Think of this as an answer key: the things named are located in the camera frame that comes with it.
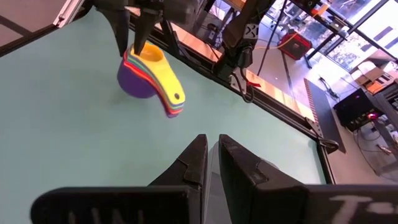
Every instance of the black bracket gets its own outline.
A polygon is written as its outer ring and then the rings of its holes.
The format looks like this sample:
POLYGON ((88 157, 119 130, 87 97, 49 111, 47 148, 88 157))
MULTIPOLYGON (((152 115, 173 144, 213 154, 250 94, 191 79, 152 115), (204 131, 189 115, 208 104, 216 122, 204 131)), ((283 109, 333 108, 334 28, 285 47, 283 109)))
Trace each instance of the black bracket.
POLYGON ((228 81, 236 67, 247 68, 252 63, 251 54, 257 43, 259 24, 274 2, 275 0, 246 1, 241 13, 225 26, 223 30, 225 51, 213 69, 217 77, 228 81))
POLYGON ((185 48, 180 46, 180 41, 178 41, 178 35, 173 30, 171 23, 168 20, 162 19, 160 22, 160 26, 164 35, 167 38, 167 42, 170 44, 170 50, 173 52, 173 55, 179 55, 180 57, 186 57, 190 61, 195 62, 196 64, 200 64, 198 60, 195 60, 191 57, 185 48))
POLYGON ((328 154, 331 154, 339 148, 339 145, 336 141, 323 138, 323 133, 318 123, 312 121, 309 118, 305 118, 305 120, 308 125, 311 126, 311 130, 317 135, 317 144, 324 147, 328 154))

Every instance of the metal frame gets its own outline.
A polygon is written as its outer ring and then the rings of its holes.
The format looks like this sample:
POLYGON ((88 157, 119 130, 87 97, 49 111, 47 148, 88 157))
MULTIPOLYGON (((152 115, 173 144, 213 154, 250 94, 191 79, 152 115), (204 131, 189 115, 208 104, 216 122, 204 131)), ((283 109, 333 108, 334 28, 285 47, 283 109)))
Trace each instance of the metal frame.
MULTIPOLYGON (((380 46, 376 41, 374 41, 372 38, 368 37, 365 35, 363 32, 361 32, 358 28, 366 22, 373 14, 375 14, 381 7, 383 7, 388 1, 390 0, 380 0, 369 12, 367 12, 359 21, 357 21, 355 24, 352 24, 348 21, 345 21, 349 27, 348 34, 352 34, 353 32, 357 33, 360 37, 362 37, 364 40, 368 41, 371 45, 375 46, 378 49, 381 49, 384 53, 388 54, 388 56, 394 58, 395 60, 398 60, 397 57, 393 56, 387 49, 384 47, 380 46)), ((329 12, 331 15, 338 17, 339 19, 345 20, 340 14, 335 12, 332 9, 328 9, 327 12, 329 12)), ((334 50, 339 44, 341 44, 344 41, 343 38, 339 38, 336 40, 333 44, 331 44, 325 51, 324 54, 327 56, 332 50, 334 50)))
POLYGON ((62 28, 63 26, 71 22, 70 20, 76 16, 84 1, 85 0, 67 0, 52 24, 59 28, 62 28))
MULTIPOLYGON (((78 12, 75 17, 75 20, 85 16, 90 8, 84 8, 84 10, 78 12)), ((135 21, 137 20, 137 16, 131 14, 129 27, 131 30, 135 29, 135 21)), ((36 32, 31 33, 31 35, 27 35, 18 40, 15 40, 5 46, 0 47, 0 57, 3 55, 9 54, 14 50, 17 50, 34 40, 37 40, 58 28, 51 24, 43 29, 40 29, 36 32)), ((211 69, 214 65, 214 62, 209 60, 208 58, 198 54, 195 50, 193 50, 190 46, 185 45, 182 42, 179 42, 180 46, 184 49, 187 55, 181 56, 175 50, 172 50, 172 47, 168 44, 166 35, 158 28, 155 28, 149 37, 149 40, 154 44, 158 45, 160 48, 164 49, 174 57, 180 59, 183 63, 187 64, 190 68, 194 69, 199 74, 207 77, 214 82, 228 88, 229 90, 235 92, 236 94, 240 94, 239 91, 235 90, 231 87, 230 83, 222 80, 220 77, 217 77, 212 74, 211 69)), ((261 90, 255 88, 254 90, 254 101, 253 103, 258 107, 262 108, 266 112, 275 116, 276 118, 282 120, 283 122, 289 124, 291 127, 299 130, 301 133, 304 133, 310 139, 314 140, 317 143, 317 151, 320 163, 322 165, 323 175, 325 176, 325 180, 328 184, 336 184, 334 175, 331 171, 331 167, 328 160, 327 149, 320 145, 319 137, 312 131, 312 127, 306 121, 306 119, 290 108, 286 107, 279 101, 273 99, 271 96, 263 93, 261 90)))

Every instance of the floor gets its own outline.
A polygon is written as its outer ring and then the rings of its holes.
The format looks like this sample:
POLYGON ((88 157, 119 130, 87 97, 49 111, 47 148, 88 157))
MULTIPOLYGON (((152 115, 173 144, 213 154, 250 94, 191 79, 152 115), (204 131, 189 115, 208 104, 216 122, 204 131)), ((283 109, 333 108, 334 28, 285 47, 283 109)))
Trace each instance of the floor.
MULTIPOLYGON (((49 2, 50 1, 47 0, 0 0, 0 5, 3 6, 0 8, 0 18, 5 17, 9 21, 19 24, 21 27, 33 32, 52 23, 53 19, 65 1, 55 0, 51 1, 50 4, 49 2)), ((265 24, 268 24, 269 22, 269 19, 264 19, 265 24)), ((2 34, 0 38, 0 46, 21 37, 20 34, 2 26, 1 24, 2 20, 0 19, 0 33, 2 34)), ((263 24, 260 26, 260 33, 261 39, 268 40, 271 30, 263 24)), ((272 45, 275 45, 275 42, 278 41, 278 37, 275 36, 273 41, 274 43, 272 43, 272 45)), ((249 67, 251 71, 258 71, 265 46, 266 42, 260 40, 257 45, 258 49, 256 49, 253 53, 254 61, 249 67)), ((332 87, 332 89, 340 94, 340 98, 344 98, 355 89, 354 87, 356 85, 353 83, 353 80, 347 71, 340 68, 331 60, 320 54, 317 54, 311 59, 311 62, 314 66, 310 70, 307 68, 304 59, 295 61, 289 57, 286 57, 286 64, 289 73, 289 75, 287 75, 282 62, 281 52, 279 50, 270 50, 267 54, 264 66, 259 76, 307 106, 309 103, 303 82, 304 78, 307 78, 320 88, 324 89, 325 87, 318 80, 319 77, 323 77, 332 87)), ((338 127, 341 138, 346 146, 347 153, 343 154, 340 151, 336 151, 329 155, 331 168, 337 183, 394 184, 395 182, 389 179, 398 180, 398 172, 397 174, 385 175, 386 178, 378 177, 366 162, 365 157, 362 155, 354 141, 352 133, 341 127, 340 124, 338 124, 338 127)), ((371 150, 375 150, 375 146, 373 146, 373 144, 367 144, 367 148, 369 147, 372 148, 371 150)), ((382 166, 386 162, 391 162, 394 160, 390 157, 383 155, 380 156, 380 154, 381 153, 367 152, 365 156, 370 161, 372 166, 382 166)))

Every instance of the light blue table surface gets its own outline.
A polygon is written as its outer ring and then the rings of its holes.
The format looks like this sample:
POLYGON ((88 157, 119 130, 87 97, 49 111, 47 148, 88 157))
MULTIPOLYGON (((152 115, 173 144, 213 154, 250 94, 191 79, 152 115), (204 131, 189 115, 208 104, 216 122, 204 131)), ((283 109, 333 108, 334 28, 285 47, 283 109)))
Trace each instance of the light blue table surface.
POLYGON ((54 188, 147 185, 201 133, 209 148, 228 134, 288 175, 324 183, 314 141, 166 56, 187 97, 173 119, 157 97, 120 89, 116 41, 94 10, 0 58, 0 223, 29 223, 31 203, 54 188))

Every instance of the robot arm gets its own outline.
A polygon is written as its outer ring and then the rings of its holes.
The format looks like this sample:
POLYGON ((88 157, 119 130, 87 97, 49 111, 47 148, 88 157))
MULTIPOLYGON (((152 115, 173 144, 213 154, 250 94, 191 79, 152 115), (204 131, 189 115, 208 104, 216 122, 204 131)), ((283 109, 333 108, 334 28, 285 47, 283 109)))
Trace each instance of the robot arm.
POLYGON ((193 25, 199 8, 197 0, 135 0, 131 4, 127 0, 67 0, 53 24, 62 28, 73 21, 83 3, 88 7, 94 6, 109 21, 120 56, 127 49, 129 37, 129 11, 125 9, 126 6, 138 7, 141 10, 134 40, 134 51, 138 54, 141 53, 156 23, 161 22, 163 29, 166 29, 166 21, 193 25))

